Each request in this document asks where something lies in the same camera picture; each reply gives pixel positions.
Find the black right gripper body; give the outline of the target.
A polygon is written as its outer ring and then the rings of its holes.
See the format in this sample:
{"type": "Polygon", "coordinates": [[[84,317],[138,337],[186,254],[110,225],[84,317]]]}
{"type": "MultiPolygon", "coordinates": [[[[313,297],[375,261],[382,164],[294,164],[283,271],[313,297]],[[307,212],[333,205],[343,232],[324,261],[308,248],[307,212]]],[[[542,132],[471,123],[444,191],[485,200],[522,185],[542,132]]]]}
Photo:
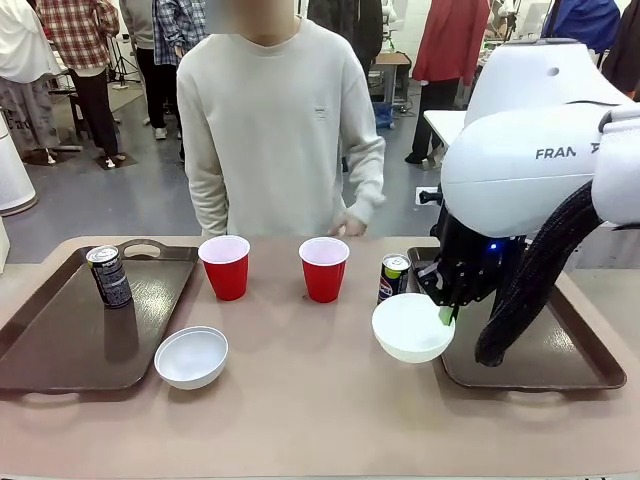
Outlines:
{"type": "Polygon", "coordinates": [[[480,302],[501,288],[525,250],[523,236],[491,238],[442,212],[431,232],[439,240],[428,294],[440,306],[480,302]]]}

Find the person's left hand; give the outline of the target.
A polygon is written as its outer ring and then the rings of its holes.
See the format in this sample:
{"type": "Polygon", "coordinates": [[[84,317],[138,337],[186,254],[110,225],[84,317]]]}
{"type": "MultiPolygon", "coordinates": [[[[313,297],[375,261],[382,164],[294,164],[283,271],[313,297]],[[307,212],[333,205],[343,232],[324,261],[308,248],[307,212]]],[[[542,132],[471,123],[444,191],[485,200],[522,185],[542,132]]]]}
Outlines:
{"type": "Polygon", "coordinates": [[[357,217],[345,212],[336,218],[327,235],[331,237],[361,237],[366,233],[367,225],[357,217]]]}

